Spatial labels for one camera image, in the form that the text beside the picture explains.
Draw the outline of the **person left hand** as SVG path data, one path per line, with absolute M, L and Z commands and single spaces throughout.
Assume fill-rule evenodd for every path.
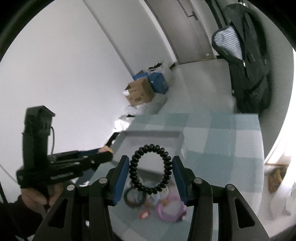
M 21 189 L 21 197 L 24 204 L 34 212 L 44 214 L 55 204 L 64 190 L 63 184 L 58 183 L 48 186 L 49 198 L 46 198 L 38 190 L 27 188 Z

